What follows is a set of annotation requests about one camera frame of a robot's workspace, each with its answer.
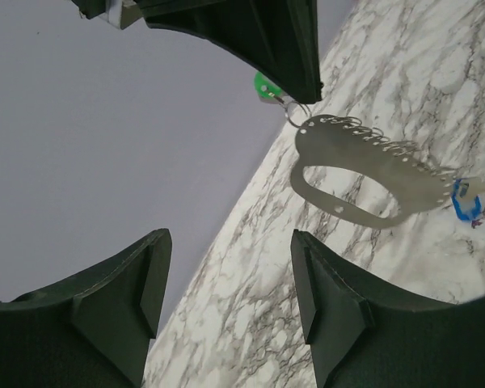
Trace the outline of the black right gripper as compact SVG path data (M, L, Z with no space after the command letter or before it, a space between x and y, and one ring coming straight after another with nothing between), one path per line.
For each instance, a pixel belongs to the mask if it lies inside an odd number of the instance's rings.
M253 66L299 103L322 99L314 0L71 0L88 20L196 36Z

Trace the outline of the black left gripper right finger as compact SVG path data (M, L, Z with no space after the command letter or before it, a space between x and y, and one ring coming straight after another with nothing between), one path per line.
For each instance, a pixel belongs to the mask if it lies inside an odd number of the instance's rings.
M454 305L381 279L305 231L291 239L319 387L485 387L485 296Z

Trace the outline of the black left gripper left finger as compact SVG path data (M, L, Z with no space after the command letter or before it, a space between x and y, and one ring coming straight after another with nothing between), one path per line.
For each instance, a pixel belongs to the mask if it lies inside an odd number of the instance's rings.
M139 387L171 262L166 229L0 302L0 387Z

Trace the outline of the wire keyring with keys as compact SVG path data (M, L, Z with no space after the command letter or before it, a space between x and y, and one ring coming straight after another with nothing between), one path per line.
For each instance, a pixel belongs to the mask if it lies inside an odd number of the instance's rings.
M289 181L305 201L341 220L372 229L389 229L410 216L443 205L455 187L466 185L465 201L485 193L480 178L462 178L458 170L441 166L432 158L421 161L420 149L411 141L395 141L377 128L351 116L313 115L306 105L302 124L295 124L298 153ZM361 174L381 184L399 205L393 217L379 217L310 185L307 167L334 167Z

